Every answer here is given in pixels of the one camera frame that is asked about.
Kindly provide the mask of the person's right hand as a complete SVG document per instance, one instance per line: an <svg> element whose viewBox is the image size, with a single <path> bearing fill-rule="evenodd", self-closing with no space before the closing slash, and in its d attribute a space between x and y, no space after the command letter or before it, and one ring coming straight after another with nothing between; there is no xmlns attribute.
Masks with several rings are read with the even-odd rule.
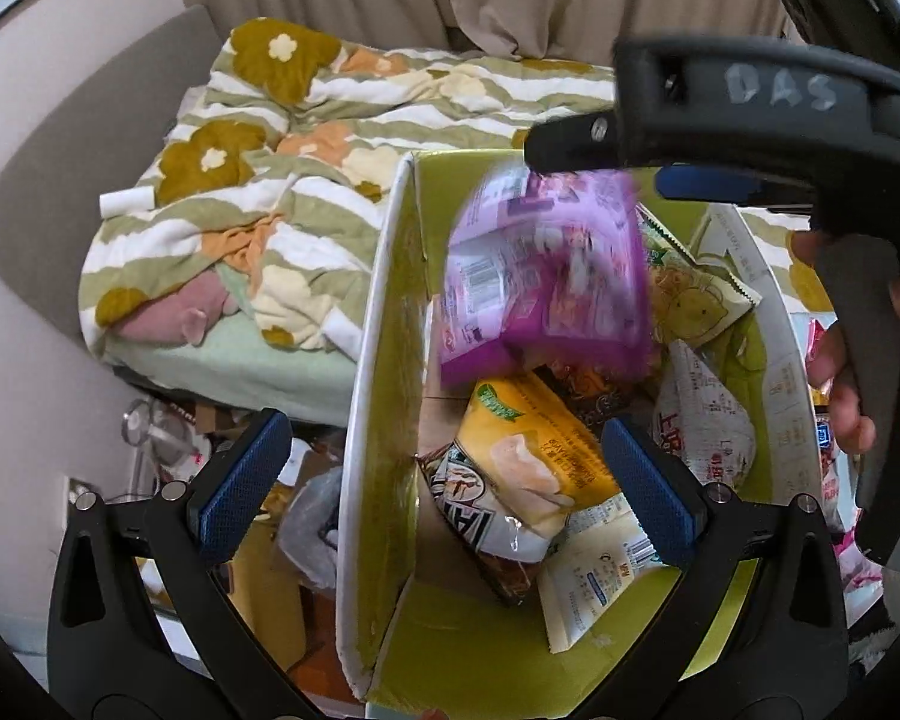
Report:
<svg viewBox="0 0 900 720"><path fill-rule="evenodd" d="M900 320L900 277L888 286L894 312ZM814 355L806 361L811 387L829 388L829 416L837 444L844 452L862 455L877 444L878 427L860 406L860 394L844 332L838 323L824 333Z"/></svg>

